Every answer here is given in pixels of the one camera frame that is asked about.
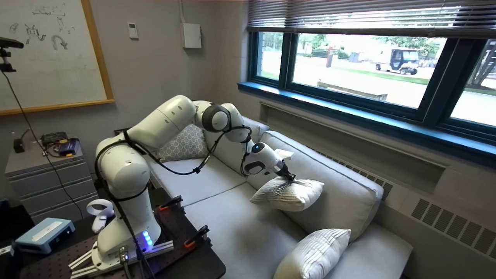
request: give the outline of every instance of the window blind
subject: window blind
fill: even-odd
[[[495,0],[251,0],[248,30],[496,37]]]

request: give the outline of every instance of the window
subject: window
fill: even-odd
[[[293,82],[419,109],[445,42],[429,37],[299,34]]]
[[[495,22],[491,0],[251,0],[248,79],[429,129],[490,135]]]
[[[496,40],[490,40],[470,75],[451,118],[496,127]]]
[[[260,33],[257,76],[279,79],[282,33]]]

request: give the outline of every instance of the window frame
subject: window frame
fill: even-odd
[[[496,138],[493,137],[496,133],[496,127],[451,118],[451,112],[464,93],[465,84],[470,79],[473,68],[477,65],[479,56],[488,39],[446,39],[445,48],[439,58],[419,109],[409,109],[291,82],[296,65],[298,34],[302,33],[281,31],[284,34],[284,40],[278,82],[257,76],[253,64],[257,64],[259,59],[257,45],[260,33],[264,31],[248,33],[248,65],[251,65],[248,67],[248,82],[496,144]]]

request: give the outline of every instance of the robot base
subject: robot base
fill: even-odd
[[[169,242],[155,245],[149,251],[144,251],[143,256],[144,259],[150,259],[172,250],[174,250],[174,242],[169,240]],[[81,257],[78,257],[74,262],[71,262],[68,268],[71,270],[71,279],[85,278],[85,276],[95,278],[118,268],[127,268],[127,265],[132,265],[135,262],[138,262],[136,253],[127,253],[124,247],[121,254],[104,259],[101,257],[98,251],[98,244],[95,242],[92,250],[82,254]]]

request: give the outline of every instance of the black cable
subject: black cable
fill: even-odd
[[[250,143],[250,140],[251,140],[251,129],[248,127],[248,137],[247,137],[247,140],[243,141],[245,143],[245,151],[243,151],[243,158],[242,158],[242,161],[239,163],[239,172],[243,175],[243,177],[248,177],[247,174],[245,174],[245,171],[243,171],[243,164],[245,164],[245,160],[247,160],[247,157],[248,157],[248,143]]]
[[[43,149],[43,146],[40,144],[40,140],[37,138],[37,135],[36,135],[36,132],[34,132],[34,127],[33,127],[33,124],[31,124],[31,121],[30,121],[30,118],[28,118],[23,106],[20,104],[20,101],[19,101],[19,98],[17,98],[17,93],[16,93],[12,84],[11,84],[11,79],[5,75],[5,71],[2,71],[2,75],[3,75],[3,78],[6,79],[6,82],[8,82],[8,85],[9,85],[9,90],[11,90],[16,102],[17,102],[17,107],[19,107],[19,110],[20,110],[25,123],[26,123],[28,127],[30,127],[28,130],[31,130],[31,135],[33,135],[34,141],[36,141],[37,146],[43,151],[43,154],[47,154],[45,149]],[[84,231],[87,231],[88,228],[87,228],[87,223],[84,222],[85,219],[84,219],[84,214],[82,214],[81,208],[78,206],[78,203],[74,202],[74,199],[73,199],[73,197],[68,194],[68,191],[65,189],[65,186],[64,186],[64,183],[62,183],[62,177],[61,177],[59,171],[56,169],[54,163],[53,163],[48,157],[45,157],[45,158],[47,158],[51,171],[56,174],[57,182],[61,183],[61,188],[64,189],[65,195],[67,195],[67,197],[70,199],[70,202],[78,208],[79,216],[81,216],[81,220],[82,220],[82,223],[84,223],[84,226],[85,226]]]
[[[130,273],[129,273],[129,267],[127,267],[127,251],[123,251],[119,256],[121,265],[124,267],[124,276],[126,279],[132,279]]]
[[[99,186],[104,186],[104,189],[105,189],[105,192],[109,194],[110,200],[115,203],[116,209],[121,213],[121,217],[123,217],[123,220],[124,220],[124,225],[126,225],[127,231],[130,233],[132,240],[133,240],[133,244],[135,244],[136,257],[138,257],[138,265],[140,265],[140,270],[141,270],[143,278],[144,278],[143,265],[146,265],[147,273],[149,273],[149,278],[155,278],[155,275],[154,275],[152,270],[150,270],[149,262],[144,259],[144,254],[143,254],[143,251],[141,251],[141,248],[140,248],[140,244],[138,244],[138,240],[136,240],[136,236],[135,236],[135,233],[133,233],[133,228],[130,226],[130,222],[129,222],[129,219],[127,219],[127,214],[124,213],[124,209],[123,209],[123,206],[121,206],[121,200],[130,200],[130,199],[135,199],[135,197],[141,195],[141,194],[147,189],[147,186],[144,186],[144,188],[140,191],[138,195],[124,197],[124,199],[116,199],[116,197],[110,192],[110,189],[109,189],[109,186],[107,186],[107,182],[102,178],[101,171],[99,171],[99,168],[98,168],[98,161],[99,161],[99,158],[104,155],[105,151],[109,151],[109,149],[113,147],[113,146],[124,144],[124,143],[127,143],[127,141],[112,143],[112,144],[105,146],[104,149],[101,149],[101,151],[98,152],[98,155],[96,155],[96,158],[95,158],[96,183],[98,183]]]
[[[247,130],[248,130],[248,137],[247,137],[247,140],[243,141],[243,143],[245,143],[245,154],[247,154],[247,146],[248,146],[248,143],[250,143],[250,140],[251,140],[251,129],[247,127],[247,126],[231,127],[231,129],[228,129],[228,130],[225,130],[225,132],[220,133],[220,137],[216,140],[214,146],[209,147],[208,155],[206,155],[206,157],[202,160],[202,163],[200,163],[195,169],[192,169],[191,172],[177,172],[177,171],[174,171],[174,169],[169,169],[169,168],[164,166],[150,151],[147,151],[147,149],[146,149],[144,146],[141,146],[140,143],[133,141],[127,133],[124,133],[124,138],[126,138],[126,140],[119,140],[119,141],[116,141],[116,143],[112,143],[112,144],[105,146],[104,149],[101,149],[101,151],[98,152],[98,155],[96,155],[96,158],[95,158],[95,166],[93,166],[93,168],[95,168],[95,174],[96,174],[96,183],[98,183],[99,186],[104,186],[104,189],[107,191],[110,200],[116,205],[118,211],[121,213],[121,217],[123,217],[123,220],[124,220],[124,225],[127,226],[127,230],[129,230],[129,233],[130,233],[130,236],[132,236],[132,239],[133,239],[133,244],[135,244],[135,247],[136,247],[136,257],[138,257],[138,264],[140,264],[140,268],[141,268],[141,275],[144,275],[144,271],[143,271],[143,264],[144,264],[146,268],[147,268],[147,271],[149,271],[149,275],[150,275],[150,278],[155,278],[154,273],[152,273],[152,270],[150,270],[150,267],[149,267],[149,262],[147,262],[147,261],[144,259],[144,256],[143,256],[143,251],[141,251],[141,248],[140,248],[140,244],[138,244],[138,240],[136,240],[136,236],[135,236],[135,233],[133,233],[133,230],[132,230],[132,226],[130,226],[130,222],[129,222],[124,209],[121,208],[121,202],[126,202],[126,200],[132,200],[132,199],[140,197],[140,195],[147,189],[147,186],[144,186],[141,191],[138,191],[138,192],[133,194],[133,195],[123,197],[123,199],[115,197],[115,195],[110,192],[110,189],[109,189],[109,186],[107,186],[107,182],[105,182],[105,180],[102,178],[102,175],[101,175],[101,171],[99,171],[99,166],[98,166],[99,158],[101,158],[101,157],[104,155],[104,152],[109,151],[110,147],[119,146],[119,144],[124,144],[124,143],[126,143],[126,144],[129,144],[132,149],[138,151],[140,154],[141,154],[141,152],[146,152],[155,163],[158,163],[161,168],[167,169],[167,171],[172,172],[172,174],[177,174],[177,175],[198,174],[198,172],[202,171],[202,168],[206,164],[206,161],[209,160],[209,157],[216,152],[220,140],[222,140],[226,133],[229,133],[231,130],[239,130],[239,129],[247,129]]]
[[[20,133],[19,140],[23,140],[25,135],[30,132],[31,129],[26,129],[25,132]]]

